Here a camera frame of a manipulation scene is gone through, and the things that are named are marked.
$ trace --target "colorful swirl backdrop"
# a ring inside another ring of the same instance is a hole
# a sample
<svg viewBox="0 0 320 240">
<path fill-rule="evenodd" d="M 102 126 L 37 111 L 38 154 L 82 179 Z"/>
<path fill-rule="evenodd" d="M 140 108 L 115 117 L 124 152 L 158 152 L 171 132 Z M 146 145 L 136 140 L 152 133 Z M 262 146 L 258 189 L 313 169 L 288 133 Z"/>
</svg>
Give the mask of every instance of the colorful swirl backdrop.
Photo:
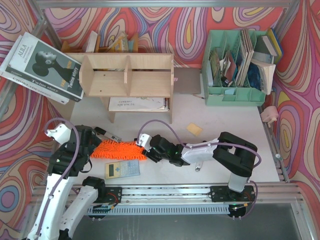
<svg viewBox="0 0 320 240">
<path fill-rule="evenodd" d="M 24 0 L 0 0 L 0 61 L 35 18 Z M 123 31 L 139 33 L 139 51 L 174 53 L 175 65 L 201 67 L 211 29 L 266 30 L 282 8 L 52 8 L 45 13 L 62 40 L 80 47 L 90 31 L 111 44 Z M 320 1 L 302 0 L 280 34 L 284 58 L 267 104 L 278 107 L 274 131 L 289 176 L 297 181 L 320 225 Z M 0 80 L 0 89 L 4 80 Z M 44 97 L 18 87 L 0 123 L 0 240 L 16 239 L 34 186 L 43 179 L 53 142 L 44 133 L 57 116 Z"/>
<path fill-rule="evenodd" d="M 274 133 L 320 236 L 320 0 L 301 0 L 279 37 L 284 57 L 267 104 L 277 106 Z"/>
</svg>

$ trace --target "yellow sponge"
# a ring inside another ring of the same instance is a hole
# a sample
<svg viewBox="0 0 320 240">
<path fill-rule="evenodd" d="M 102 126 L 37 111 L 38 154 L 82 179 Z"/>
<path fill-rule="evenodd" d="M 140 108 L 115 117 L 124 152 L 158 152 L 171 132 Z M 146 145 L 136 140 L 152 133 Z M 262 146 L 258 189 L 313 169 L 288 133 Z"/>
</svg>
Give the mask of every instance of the yellow sponge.
<svg viewBox="0 0 320 240">
<path fill-rule="evenodd" d="M 195 136 L 199 136 L 199 134 L 203 131 L 203 129 L 194 123 L 190 123 L 186 129 Z"/>
</svg>

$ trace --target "orange microfiber cloth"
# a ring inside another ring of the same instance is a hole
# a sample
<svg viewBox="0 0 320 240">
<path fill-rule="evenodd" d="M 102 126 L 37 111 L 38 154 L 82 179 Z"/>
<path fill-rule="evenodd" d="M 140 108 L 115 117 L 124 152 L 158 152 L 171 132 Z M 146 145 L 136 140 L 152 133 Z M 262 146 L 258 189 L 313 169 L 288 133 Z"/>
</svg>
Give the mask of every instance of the orange microfiber cloth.
<svg viewBox="0 0 320 240">
<path fill-rule="evenodd" d="M 90 157 L 96 159 L 117 159 L 117 160 L 146 160 L 142 154 L 143 147 L 136 145 L 135 141 L 115 142 L 112 140 L 103 141 L 94 150 Z"/>
</svg>

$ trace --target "woman silhouette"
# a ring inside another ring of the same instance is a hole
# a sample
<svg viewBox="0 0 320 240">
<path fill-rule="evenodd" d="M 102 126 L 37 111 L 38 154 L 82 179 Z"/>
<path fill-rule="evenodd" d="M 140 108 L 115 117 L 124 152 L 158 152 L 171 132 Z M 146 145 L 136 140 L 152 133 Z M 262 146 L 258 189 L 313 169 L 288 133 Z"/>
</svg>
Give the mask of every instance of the woman silhouette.
<svg viewBox="0 0 320 240">
<path fill-rule="evenodd" d="M 49 74 L 49 68 L 53 68 L 67 83 L 70 83 L 74 70 L 60 66 L 57 62 L 57 55 L 52 52 L 39 51 L 34 58 L 35 64 L 32 65 L 32 70 L 35 74 L 45 77 Z"/>
</svg>

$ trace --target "gray floor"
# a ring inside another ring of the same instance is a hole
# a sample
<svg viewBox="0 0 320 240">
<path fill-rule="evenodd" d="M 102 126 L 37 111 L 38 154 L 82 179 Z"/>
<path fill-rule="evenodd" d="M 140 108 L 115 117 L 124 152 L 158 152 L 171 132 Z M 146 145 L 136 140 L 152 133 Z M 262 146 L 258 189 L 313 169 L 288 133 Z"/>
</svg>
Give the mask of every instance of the gray floor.
<svg viewBox="0 0 320 240">
<path fill-rule="evenodd" d="M 225 215 L 83 218 L 72 240 L 300 240 L 290 204 L 257 204 L 248 218 Z"/>
</svg>

